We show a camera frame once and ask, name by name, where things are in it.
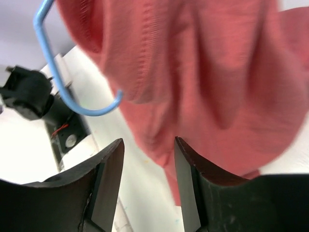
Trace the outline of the pink t shirt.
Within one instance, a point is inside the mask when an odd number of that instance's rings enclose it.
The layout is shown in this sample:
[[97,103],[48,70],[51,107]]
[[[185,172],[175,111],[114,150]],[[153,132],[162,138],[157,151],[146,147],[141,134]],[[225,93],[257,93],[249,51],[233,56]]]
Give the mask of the pink t shirt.
[[122,90],[137,145],[180,205],[174,138],[238,176],[292,143],[309,110],[309,9],[276,0],[59,0],[75,43]]

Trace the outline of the light blue wire hanger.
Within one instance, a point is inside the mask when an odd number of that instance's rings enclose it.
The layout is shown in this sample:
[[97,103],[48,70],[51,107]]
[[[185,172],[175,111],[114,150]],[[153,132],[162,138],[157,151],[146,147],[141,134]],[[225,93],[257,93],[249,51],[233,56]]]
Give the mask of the light blue wire hanger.
[[33,28],[35,30],[38,42],[42,49],[43,55],[46,59],[46,62],[50,68],[51,74],[53,75],[54,82],[56,87],[58,88],[59,94],[63,100],[63,102],[75,113],[84,116],[102,116],[108,114],[109,112],[115,110],[121,103],[123,99],[123,92],[117,91],[116,97],[113,102],[105,108],[98,110],[89,110],[81,107],[77,104],[67,92],[64,83],[62,81],[60,72],[55,63],[52,50],[48,41],[47,34],[45,32],[45,28],[43,26],[44,20],[48,15],[54,1],[53,0],[44,0],[41,2],[36,14],[33,18]]

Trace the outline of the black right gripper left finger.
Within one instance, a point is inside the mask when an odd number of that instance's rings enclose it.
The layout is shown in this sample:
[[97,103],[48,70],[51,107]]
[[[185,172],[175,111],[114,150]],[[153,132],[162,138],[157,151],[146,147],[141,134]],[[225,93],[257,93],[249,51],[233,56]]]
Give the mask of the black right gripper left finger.
[[110,232],[124,163],[117,139],[43,182],[0,183],[3,232]]

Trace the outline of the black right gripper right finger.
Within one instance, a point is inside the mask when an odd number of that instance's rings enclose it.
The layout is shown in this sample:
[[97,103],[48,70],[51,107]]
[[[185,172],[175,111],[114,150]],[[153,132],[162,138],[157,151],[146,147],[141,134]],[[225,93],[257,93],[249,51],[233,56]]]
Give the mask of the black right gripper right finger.
[[306,232],[309,176],[234,175],[174,140],[175,166],[187,232]]

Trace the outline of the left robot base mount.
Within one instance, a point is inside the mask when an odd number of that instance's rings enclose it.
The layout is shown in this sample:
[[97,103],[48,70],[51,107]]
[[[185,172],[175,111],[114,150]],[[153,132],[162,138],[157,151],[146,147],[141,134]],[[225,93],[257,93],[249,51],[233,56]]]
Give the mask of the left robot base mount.
[[63,158],[90,133],[82,117],[52,94],[52,78],[38,70],[5,67],[5,83],[0,87],[4,106],[15,110],[29,121],[42,120],[50,138],[59,171],[64,170]]

